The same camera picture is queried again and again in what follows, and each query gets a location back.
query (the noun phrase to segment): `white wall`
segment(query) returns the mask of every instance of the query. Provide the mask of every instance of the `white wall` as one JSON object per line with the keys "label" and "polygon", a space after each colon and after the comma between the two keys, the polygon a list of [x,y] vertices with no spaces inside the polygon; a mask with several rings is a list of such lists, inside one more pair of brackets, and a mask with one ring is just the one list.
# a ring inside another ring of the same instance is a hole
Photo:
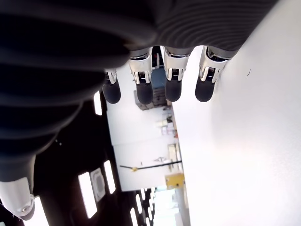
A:
{"label": "white wall", "polygon": [[192,226],[301,225],[300,8],[280,2],[207,103],[191,54],[174,111]]}
{"label": "white wall", "polygon": [[[173,136],[161,135],[156,122],[163,120],[163,108],[142,111],[135,104],[136,90],[129,65],[117,69],[121,99],[117,104],[108,106],[108,122],[111,142],[117,165],[141,167],[160,164],[154,160],[168,158],[168,144],[177,142]],[[145,187],[165,185],[168,166],[143,169],[132,172],[118,167],[119,180],[123,191],[138,190]]]}

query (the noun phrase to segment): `black ceiling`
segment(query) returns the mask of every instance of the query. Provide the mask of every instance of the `black ceiling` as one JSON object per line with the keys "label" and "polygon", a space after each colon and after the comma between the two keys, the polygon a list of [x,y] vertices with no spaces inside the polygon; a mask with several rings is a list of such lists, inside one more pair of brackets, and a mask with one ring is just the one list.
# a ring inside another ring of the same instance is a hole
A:
{"label": "black ceiling", "polygon": [[[95,114],[93,101],[87,101],[76,119],[64,128],[45,152],[37,156],[34,172],[34,195],[39,195],[50,226],[131,226],[130,210],[135,208],[137,192],[121,192],[113,147],[109,134],[106,106],[101,94],[103,115]],[[111,161],[116,191],[97,203],[97,213],[88,219],[82,200],[78,175],[101,168]],[[146,193],[143,207],[150,198]],[[0,206],[0,222],[7,226],[22,226],[18,218]],[[142,215],[138,225],[145,225]]]}

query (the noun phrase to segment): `yellow object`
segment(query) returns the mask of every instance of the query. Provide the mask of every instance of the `yellow object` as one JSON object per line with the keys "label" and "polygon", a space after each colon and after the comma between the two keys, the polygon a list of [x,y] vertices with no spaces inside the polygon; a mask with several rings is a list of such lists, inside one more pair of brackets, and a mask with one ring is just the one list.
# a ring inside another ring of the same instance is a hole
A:
{"label": "yellow object", "polygon": [[180,188],[185,185],[185,176],[183,173],[175,173],[165,176],[167,189]]}
{"label": "yellow object", "polygon": [[136,172],[137,170],[138,170],[137,167],[133,167],[133,168],[132,168],[132,172]]}

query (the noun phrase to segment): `black rubber fingertip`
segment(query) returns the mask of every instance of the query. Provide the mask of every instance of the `black rubber fingertip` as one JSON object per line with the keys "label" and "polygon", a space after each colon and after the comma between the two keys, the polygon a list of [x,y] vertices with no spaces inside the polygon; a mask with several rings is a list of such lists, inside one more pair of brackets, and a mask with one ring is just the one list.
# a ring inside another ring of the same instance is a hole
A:
{"label": "black rubber fingertip", "polygon": [[152,90],[152,83],[136,84],[138,100],[143,105],[149,105],[152,102],[154,93]]}
{"label": "black rubber fingertip", "polygon": [[182,92],[182,81],[168,80],[165,81],[165,97],[167,100],[174,102],[177,101]]}
{"label": "black rubber fingertip", "polygon": [[110,104],[117,103],[121,98],[118,80],[116,80],[114,84],[111,84],[111,82],[107,80],[103,85],[103,95]]}
{"label": "black rubber fingertip", "polygon": [[207,102],[211,99],[214,90],[214,84],[211,81],[201,81],[198,77],[197,85],[196,85],[196,98],[200,102]]}

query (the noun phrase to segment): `ceiling light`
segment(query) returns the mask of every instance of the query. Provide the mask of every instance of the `ceiling light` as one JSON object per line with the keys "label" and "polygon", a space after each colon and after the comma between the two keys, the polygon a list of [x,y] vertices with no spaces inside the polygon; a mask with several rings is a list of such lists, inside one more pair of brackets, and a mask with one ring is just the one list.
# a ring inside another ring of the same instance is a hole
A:
{"label": "ceiling light", "polygon": [[40,197],[34,199],[34,214],[30,220],[23,221],[25,226],[49,226]]}
{"label": "ceiling light", "polygon": [[150,220],[152,220],[151,208],[150,208],[150,207],[147,208],[147,211],[148,211],[148,213],[149,213],[149,218],[150,218]]}
{"label": "ceiling light", "polygon": [[133,226],[138,226],[137,218],[136,218],[136,214],[135,214],[135,209],[132,208],[130,213],[131,213],[131,218],[132,218]]}
{"label": "ceiling light", "polygon": [[146,218],[145,221],[146,221],[146,226],[151,226],[149,218]]}
{"label": "ceiling light", "polygon": [[114,177],[113,177],[113,173],[112,173],[110,160],[108,160],[104,163],[104,170],[105,170],[105,174],[107,177],[107,182],[109,185],[110,193],[113,194],[113,192],[116,190],[116,187],[115,187],[115,182],[114,182]]}
{"label": "ceiling light", "polygon": [[94,94],[94,108],[95,108],[95,113],[98,115],[102,115],[102,104],[100,102],[100,93],[99,91]]}
{"label": "ceiling light", "polygon": [[142,200],[145,200],[145,193],[144,193],[144,189],[141,188],[141,197],[142,197]]}
{"label": "ceiling light", "polygon": [[152,206],[152,201],[151,201],[151,199],[150,199],[150,209],[151,209],[151,211],[154,210],[154,207]]}
{"label": "ceiling light", "polygon": [[142,213],[142,206],[141,206],[141,201],[140,201],[139,194],[136,195],[136,202],[137,202],[138,212]]}
{"label": "ceiling light", "polygon": [[88,172],[79,175],[79,186],[83,196],[84,205],[88,218],[91,218],[96,212],[97,207],[94,199],[90,174]]}
{"label": "ceiling light", "polygon": [[150,199],[151,199],[152,203],[155,203],[155,201],[154,201],[154,193],[153,192],[150,194]]}

